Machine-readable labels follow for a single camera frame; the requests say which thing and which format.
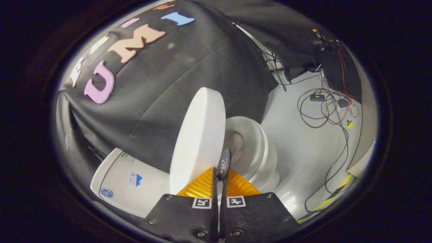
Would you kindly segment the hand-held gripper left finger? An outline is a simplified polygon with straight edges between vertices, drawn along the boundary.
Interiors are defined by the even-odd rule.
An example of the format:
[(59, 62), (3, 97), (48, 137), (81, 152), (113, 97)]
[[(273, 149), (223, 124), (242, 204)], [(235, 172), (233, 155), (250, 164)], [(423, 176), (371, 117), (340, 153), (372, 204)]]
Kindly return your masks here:
[(142, 229), (176, 243), (217, 243), (219, 209), (216, 168), (211, 167), (176, 195), (165, 194), (147, 215)]

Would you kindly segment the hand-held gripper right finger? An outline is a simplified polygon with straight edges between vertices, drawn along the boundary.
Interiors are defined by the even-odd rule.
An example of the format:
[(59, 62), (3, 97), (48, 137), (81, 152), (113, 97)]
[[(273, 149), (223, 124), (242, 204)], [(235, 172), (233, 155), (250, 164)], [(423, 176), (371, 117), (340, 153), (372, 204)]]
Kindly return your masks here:
[(279, 242), (299, 228), (275, 193), (261, 193), (242, 175), (228, 171), (219, 213), (219, 236), (225, 242)]

